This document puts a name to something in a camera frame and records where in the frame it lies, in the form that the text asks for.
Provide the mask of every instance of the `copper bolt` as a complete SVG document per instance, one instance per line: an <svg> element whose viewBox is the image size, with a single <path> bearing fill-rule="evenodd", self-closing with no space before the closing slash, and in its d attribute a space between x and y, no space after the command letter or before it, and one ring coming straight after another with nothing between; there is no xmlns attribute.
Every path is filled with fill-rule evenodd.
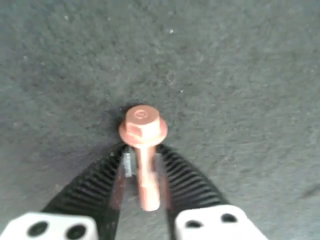
<svg viewBox="0 0 320 240"><path fill-rule="evenodd" d="M166 138L167 133L167 124L160 117L159 111L148 105L129 109L119 127L121 139L135 149L140 204L147 212L155 211L160 206L154 158L156 145Z"/></svg>

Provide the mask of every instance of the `hex head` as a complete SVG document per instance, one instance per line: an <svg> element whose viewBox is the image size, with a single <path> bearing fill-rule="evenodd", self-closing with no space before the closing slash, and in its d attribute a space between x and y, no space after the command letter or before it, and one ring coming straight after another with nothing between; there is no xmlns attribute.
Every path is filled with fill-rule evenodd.
<svg viewBox="0 0 320 240"><path fill-rule="evenodd" d="M135 106L126 113L124 127L128 135L142 141L157 137L161 133L159 111L148 105Z"/></svg>

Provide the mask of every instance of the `bolt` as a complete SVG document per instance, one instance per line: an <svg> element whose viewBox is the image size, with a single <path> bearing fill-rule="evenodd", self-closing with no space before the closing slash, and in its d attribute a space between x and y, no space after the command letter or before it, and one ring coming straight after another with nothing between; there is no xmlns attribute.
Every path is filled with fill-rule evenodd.
<svg viewBox="0 0 320 240"><path fill-rule="evenodd" d="M166 122L160 117L159 111L148 105L129 109L119 127L121 139L135 150L140 203L142 209L148 212L160 206L154 161L156 145L166 138L167 133Z"/></svg>

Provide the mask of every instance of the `gray fabric surface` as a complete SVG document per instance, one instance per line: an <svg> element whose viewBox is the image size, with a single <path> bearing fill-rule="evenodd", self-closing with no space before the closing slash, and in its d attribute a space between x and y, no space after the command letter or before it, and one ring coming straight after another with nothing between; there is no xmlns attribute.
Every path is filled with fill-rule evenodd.
<svg viewBox="0 0 320 240"><path fill-rule="evenodd" d="M320 239L317 0L2 0L0 226L119 141L125 106L273 240ZM118 239L164 240L128 187Z"/></svg>

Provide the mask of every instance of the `screw hole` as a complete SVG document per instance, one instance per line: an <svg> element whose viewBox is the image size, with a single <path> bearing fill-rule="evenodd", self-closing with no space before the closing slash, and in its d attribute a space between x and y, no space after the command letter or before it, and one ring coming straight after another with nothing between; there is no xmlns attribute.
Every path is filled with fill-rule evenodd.
<svg viewBox="0 0 320 240"><path fill-rule="evenodd" d="M221 216L221 221L223 223L236 223L238 220L235 216L230 213L225 213Z"/></svg>
<svg viewBox="0 0 320 240"><path fill-rule="evenodd" d="M66 237L69 240L77 240L82 238L85 235L85 233L86 227L79 224L69 228L69 230L66 233Z"/></svg>
<svg viewBox="0 0 320 240"><path fill-rule="evenodd" d="M27 234L29 237L38 237L47 230L48 225L46 221L39 221L29 228Z"/></svg>
<svg viewBox="0 0 320 240"><path fill-rule="evenodd" d="M203 224L196 220L190 220L185 223L185 227L187 229L198 229L198 228L201 228L202 226Z"/></svg>

